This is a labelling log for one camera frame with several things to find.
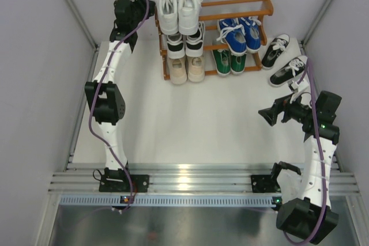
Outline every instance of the black and white shoe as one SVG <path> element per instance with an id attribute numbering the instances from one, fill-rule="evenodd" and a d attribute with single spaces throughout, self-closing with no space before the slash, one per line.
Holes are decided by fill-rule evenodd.
<path id="1" fill-rule="evenodd" d="M 265 56 L 261 61 L 263 69 L 271 69 L 277 58 L 286 50 L 288 44 L 289 36 L 287 34 L 276 37 L 268 47 L 268 50 L 266 50 Z"/>
<path id="2" fill-rule="evenodd" d="M 205 23 L 200 21 L 196 34 L 186 37 L 186 55 L 200 57 L 204 53 Z"/>
<path id="3" fill-rule="evenodd" d="M 284 83 L 287 83 L 288 81 L 298 77 L 302 72 L 304 72 L 306 62 L 307 57 L 305 55 L 298 56 L 290 60 L 284 67 L 270 77 L 270 85 L 281 86 Z"/>
<path id="4" fill-rule="evenodd" d="M 168 57 L 171 59 L 180 59 L 185 55 L 185 45 L 183 36 L 180 33 L 174 35 L 166 35 Z"/>

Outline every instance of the beige shoe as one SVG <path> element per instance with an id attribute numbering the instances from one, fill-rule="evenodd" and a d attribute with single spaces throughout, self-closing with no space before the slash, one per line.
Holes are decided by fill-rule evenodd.
<path id="1" fill-rule="evenodd" d="M 187 57 L 189 62 L 189 79 L 191 82 L 201 82 L 205 78 L 205 58 Z"/>
<path id="2" fill-rule="evenodd" d="M 169 57 L 167 58 L 171 81 L 175 85 L 181 85 L 187 80 L 185 62 L 186 56 L 180 59 L 171 59 Z"/>

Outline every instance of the wooden shoe rack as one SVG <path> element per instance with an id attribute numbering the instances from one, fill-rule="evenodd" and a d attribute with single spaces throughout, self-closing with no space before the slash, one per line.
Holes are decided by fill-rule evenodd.
<path id="1" fill-rule="evenodd" d="M 214 20 L 220 20 L 223 18 L 237 18 L 237 17 L 258 17 L 260 22 L 262 23 L 261 26 L 259 26 L 259 32 L 261 37 L 261 44 L 263 46 L 266 45 L 267 38 L 264 32 L 263 27 L 263 19 L 264 16 L 271 16 L 273 14 L 273 4 L 271 0 L 227 0 L 227 1 L 217 1 L 217 2 L 205 2 L 202 3 L 202 7 L 210 7 L 210 6 L 221 6 L 221 5 L 229 5 L 229 4 L 242 4 L 242 3 L 250 3 L 250 2 L 262 2 L 260 10 L 253 10 L 253 11 L 247 11 L 247 12 L 237 12 L 237 13 L 225 13 L 225 14 L 210 14 L 208 16 L 199 16 L 199 21 L 214 21 Z M 164 73 L 164 79 L 169 80 L 170 75 L 167 73 L 167 50 L 163 46 L 163 33 L 160 30 L 159 26 L 159 20 L 157 19 L 157 12 L 155 10 L 155 24 L 157 26 L 157 30 L 159 33 L 159 47 L 160 47 L 160 55 L 163 59 L 163 73 Z M 205 27 L 205 30 L 211 31 L 216 30 L 216 25 L 208 25 Z M 205 45 L 204 51 L 209 50 L 218 50 L 218 49 L 228 49 L 228 45 L 226 44 L 218 44 L 218 45 Z M 246 66 L 245 71 L 256 71 L 261 69 L 261 61 L 259 57 L 259 53 L 253 54 L 253 58 L 255 60 L 255 66 Z M 205 72 L 205 75 L 216 75 L 216 70 L 208 70 Z"/>

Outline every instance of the shoe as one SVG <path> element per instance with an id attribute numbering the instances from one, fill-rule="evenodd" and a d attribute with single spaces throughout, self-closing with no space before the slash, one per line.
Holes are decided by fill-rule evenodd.
<path id="1" fill-rule="evenodd" d="M 274 73 L 269 83 L 271 86 L 281 86 L 284 83 L 296 78 L 305 70 L 307 57 L 305 55 L 298 56 L 290 60 L 284 67 Z"/>
<path id="2" fill-rule="evenodd" d="M 242 24 L 237 24 L 233 18 L 218 20 L 218 31 L 220 36 L 217 41 L 227 43 L 230 52 L 235 56 L 242 56 L 246 53 L 245 32 Z"/>
<path id="3" fill-rule="evenodd" d="M 178 0 L 155 0 L 160 29 L 165 35 L 178 32 Z"/>
<path id="4" fill-rule="evenodd" d="M 246 55 L 235 56 L 231 54 L 231 71 L 232 74 L 238 75 L 244 72 L 246 63 Z"/>
<path id="5" fill-rule="evenodd" d="M 213 41 L 213 45 L 219 44 L 217 41 Z M 212 51 L 215 68 L 217 69 L 218 75 L 225 77 L 231 73 L 230 53 L 228 49 L 219 49 Z"/>
<path id="6" fill-rule="evenodd" d="M 186 37 L 186 55 L 189 57 L 200 57 L 204 53 L 205 23 L 197 24 L 197 32 Z"/>
<path id="7" fill-rule="evenodd" d="M 204 56 L 187 57 L 189 62 L 189 80 L 191 82 L 201 82 L 205 78 Z"/>
<path id="8" fill-rule="evenodd" d="M 185 55 L 185 45 L 183 36 L 180 33 L 175 35 L 166 35 L 168 57 L 171 59 L 179 59 Z"/>
<path id="9" fill-rule="evenodd" d="M 197 32 L 202 0 L 178 0 L 179 32 L 190 36 Z"/>
<path id="10" fill-rule="evenodd" d="M 268 50 L 266 50 L 264 58 L 261 61 L 262 67 L 264 69 L 271 69 L 277 58 L 287 49 L 288 44 L 289 36 L 287 34 L 276 37 L 268 47 Z"/>
<path id="11" fill-rule="evenodd" d="M 169 67 L 169 74 L 171 76 L 171 82 L 175 85 L 181 85 L 187 81 L 186 74 L 186 56 L 179 59 L 167 58 Z"/>
<path id="12" fill-rule="evenodd" d="M 245 32 L 246 48 L 249 53 L 256 53 L 260 50 L 259 26 L 261 21 L 254 17 L 237 18 L 238 24 L 242 24 Z"/>

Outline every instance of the perforated metal strip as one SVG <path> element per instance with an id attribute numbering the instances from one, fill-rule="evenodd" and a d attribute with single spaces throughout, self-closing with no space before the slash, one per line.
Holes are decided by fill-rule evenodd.
<path id="1" fill-rule="evenodd" d="M 60 205 L 125 206 L 119 195 L 63 195 Z M 153 196 L 137 195 L 141 207 L 275 207 L 271 196 Z"/>

